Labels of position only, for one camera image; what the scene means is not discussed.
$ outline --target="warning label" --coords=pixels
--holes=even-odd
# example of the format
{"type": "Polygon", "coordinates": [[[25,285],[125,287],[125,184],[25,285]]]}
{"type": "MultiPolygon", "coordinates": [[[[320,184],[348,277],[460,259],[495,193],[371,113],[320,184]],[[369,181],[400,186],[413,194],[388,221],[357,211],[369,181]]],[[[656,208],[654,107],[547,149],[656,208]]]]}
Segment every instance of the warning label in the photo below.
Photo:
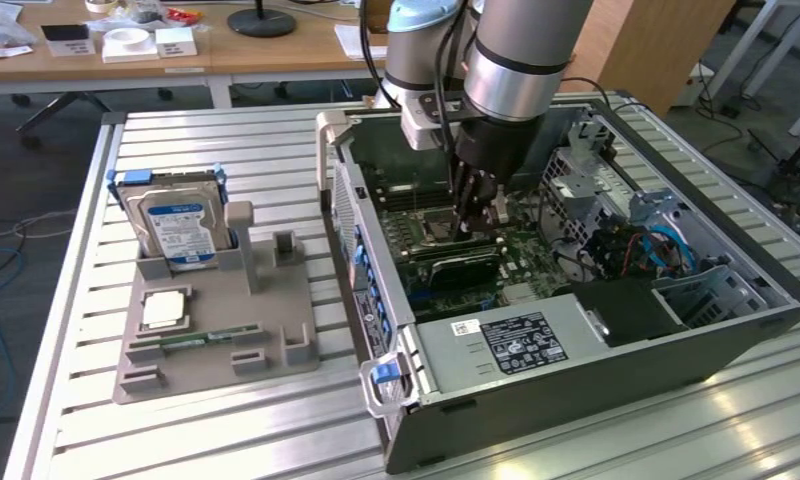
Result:
{"type": "Polygon", "coordinates": [[[569,358],[539,312],[484,323],[480,330],[501,372],[507,375],[569,358]]]}

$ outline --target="motherboard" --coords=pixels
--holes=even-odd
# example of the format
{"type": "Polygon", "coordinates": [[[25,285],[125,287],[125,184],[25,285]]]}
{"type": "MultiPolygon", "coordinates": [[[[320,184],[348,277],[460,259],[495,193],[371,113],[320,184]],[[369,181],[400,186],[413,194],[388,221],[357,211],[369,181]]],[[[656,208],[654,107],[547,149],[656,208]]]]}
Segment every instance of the motherboard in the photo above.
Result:
{"type": "Polygon", "coordinates": [[[453,211],[383,211],[380,222],[419,322],[549,297],[569,283],[529,215],[471,239],[451,240],[453,211]]]}

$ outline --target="hard drive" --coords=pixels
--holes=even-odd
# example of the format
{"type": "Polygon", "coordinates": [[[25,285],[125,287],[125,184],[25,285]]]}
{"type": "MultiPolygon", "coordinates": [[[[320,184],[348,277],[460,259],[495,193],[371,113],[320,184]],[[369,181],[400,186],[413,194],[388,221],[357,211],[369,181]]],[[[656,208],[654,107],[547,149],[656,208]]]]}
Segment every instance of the hard drive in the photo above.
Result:
{"type": "Polygon", "coordinates": [[[172,271],[216,265],[216,252],[233,247],[225,226],[225,174],[213,170],[108,173],[145,258],[165,257],[172,271]]]}

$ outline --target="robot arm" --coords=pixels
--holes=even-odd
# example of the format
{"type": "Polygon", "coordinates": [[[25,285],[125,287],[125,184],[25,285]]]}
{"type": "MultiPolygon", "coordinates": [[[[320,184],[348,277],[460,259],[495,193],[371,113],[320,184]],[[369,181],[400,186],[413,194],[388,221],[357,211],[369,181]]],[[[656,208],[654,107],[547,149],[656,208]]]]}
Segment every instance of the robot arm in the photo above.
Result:
{"type": "MultiPolygon", "coordinates": [[[[485,2],[469,46],[464,82],[464,104],[475,114],[459,125],[455,156],[448,159],[457,239],[507,221],[504,189],[524,162],[591,6],[592,0],[485,2]]],[[[449,22],[431,26],[428,34],[435,28],[444,31],[444,23],[449,22]]],[[[401,62],[392,59],[405,50],[392,52],[393,40],[392,33],[389,80],[411,75],[408,68],[393,68],[401,62]]],[[[407,53],[420,55],[420,51],[407,53]]],[[[420,94],[401,96],[404,110],[420,110],[419,98],[420,94]]],[[[412,137],[420,132],[420,125],[407,125],[411,115],[404,113],[403,118],[404,132],[415,146],[420,142],[412,137]]]]}

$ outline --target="barcode sticker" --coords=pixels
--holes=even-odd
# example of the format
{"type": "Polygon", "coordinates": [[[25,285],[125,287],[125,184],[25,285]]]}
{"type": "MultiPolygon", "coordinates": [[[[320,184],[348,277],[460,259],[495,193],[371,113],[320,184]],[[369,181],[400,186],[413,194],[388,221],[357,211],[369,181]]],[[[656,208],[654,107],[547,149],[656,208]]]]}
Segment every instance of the barcode sticker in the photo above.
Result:
{"type": "Polygon", "coordinates": [[[453,329],[453,335],[457,337],[472,333],[480,333],[480,320],[472,318],[471,320],[453,322],[451,328],[453,329]]]}

